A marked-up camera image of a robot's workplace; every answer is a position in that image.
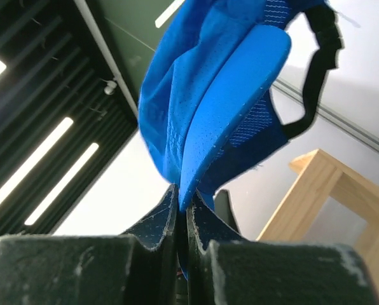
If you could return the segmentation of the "blue cap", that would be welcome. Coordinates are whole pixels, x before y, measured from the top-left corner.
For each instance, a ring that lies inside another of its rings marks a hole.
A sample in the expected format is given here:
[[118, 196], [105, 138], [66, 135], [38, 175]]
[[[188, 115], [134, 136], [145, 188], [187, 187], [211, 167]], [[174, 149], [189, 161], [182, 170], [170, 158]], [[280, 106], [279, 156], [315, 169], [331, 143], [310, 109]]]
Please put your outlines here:
[[[281, 123], [270, 87], [291, 49], [289, 23], [304, 14], [315, 35], [304, 113]], [[138, 123], [151, 158], [178, 187], [185, 213], [199, 194], [248, 171], [315, 120], [322, 86], [343, 48], [325, 1], [185, 1], [165, 31], [139, 94]]]

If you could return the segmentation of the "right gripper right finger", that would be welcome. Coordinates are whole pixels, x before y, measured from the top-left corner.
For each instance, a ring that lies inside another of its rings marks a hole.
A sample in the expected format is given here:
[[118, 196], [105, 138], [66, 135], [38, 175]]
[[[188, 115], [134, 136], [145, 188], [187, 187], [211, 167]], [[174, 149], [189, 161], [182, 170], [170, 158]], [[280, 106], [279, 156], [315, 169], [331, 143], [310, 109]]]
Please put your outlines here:
[[190, 304], [379, 304], [351, 247], [249, 241], [200, 195], [186, 217]]

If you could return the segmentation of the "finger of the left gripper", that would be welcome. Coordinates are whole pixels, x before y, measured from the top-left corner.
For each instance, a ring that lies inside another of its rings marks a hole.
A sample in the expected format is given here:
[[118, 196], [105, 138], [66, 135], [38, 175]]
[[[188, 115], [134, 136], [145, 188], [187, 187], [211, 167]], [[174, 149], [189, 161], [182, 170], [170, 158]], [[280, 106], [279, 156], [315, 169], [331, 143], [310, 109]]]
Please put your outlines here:
[[230, 226], [234, 231], [240, 233], [237, 221], [235, 219], [230, 192], [226, 189], [221, 189], [214, 198], [215, 213], [222, 219], [228, 226]]

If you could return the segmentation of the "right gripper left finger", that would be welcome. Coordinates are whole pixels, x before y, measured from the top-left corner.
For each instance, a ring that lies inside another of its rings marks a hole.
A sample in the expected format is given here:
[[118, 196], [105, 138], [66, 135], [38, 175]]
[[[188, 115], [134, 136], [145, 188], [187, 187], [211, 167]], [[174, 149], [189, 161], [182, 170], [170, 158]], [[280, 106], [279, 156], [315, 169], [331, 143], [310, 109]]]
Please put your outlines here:
[[174, 304], [177, 194], [117, 236], [0, 236], [0, 304]]

